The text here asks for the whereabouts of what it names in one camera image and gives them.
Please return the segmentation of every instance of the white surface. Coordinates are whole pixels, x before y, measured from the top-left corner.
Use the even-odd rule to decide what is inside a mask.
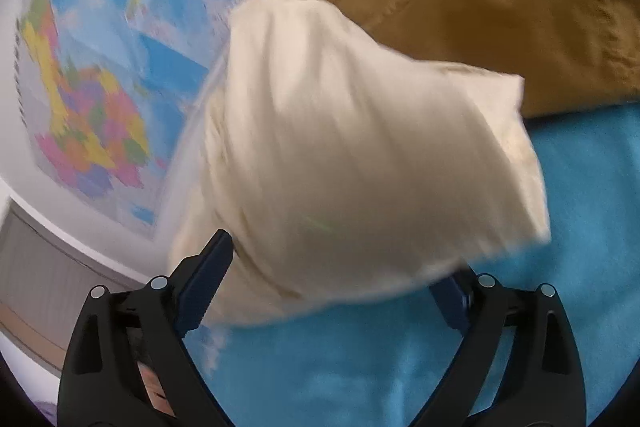
[[[21,352],[4,334],[0,333],[0,353],[32,402],[58,402],[60,379]]]
[[[167,204],[152,241],[129,232],[81,203],[57,186],[34,164],[20,121],[13,80],[15,18],[20,0],[0,0],[0,197],[9,195],[35,219],[73,247],[112,269],[146,282],[166,270],[166,255],[186,204],[186,194],[197,173],[202,136],[200,122],[175,165],[178,181],[167,193]]]

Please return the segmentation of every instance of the blue bedsheet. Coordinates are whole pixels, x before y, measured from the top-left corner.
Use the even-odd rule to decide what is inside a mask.
[[[552,242],[474,269],[511,287],[558,288],[591,421],[640,357],[640,105],[532,124],[530,133]],[[186,340],[238,427],[406,427],[459,343],[428,290],[270,327],[201,327]],[[506,334],[476,410],[491,403],[509,349]]]

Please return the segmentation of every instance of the white cloth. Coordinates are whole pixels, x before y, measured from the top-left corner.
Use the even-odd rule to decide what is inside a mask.
[[[380,46],[325,1],[248,0],[170,269],[227,230],[236,256],[206,321],[253,324],[546,241],[521,95],[519,76]]]

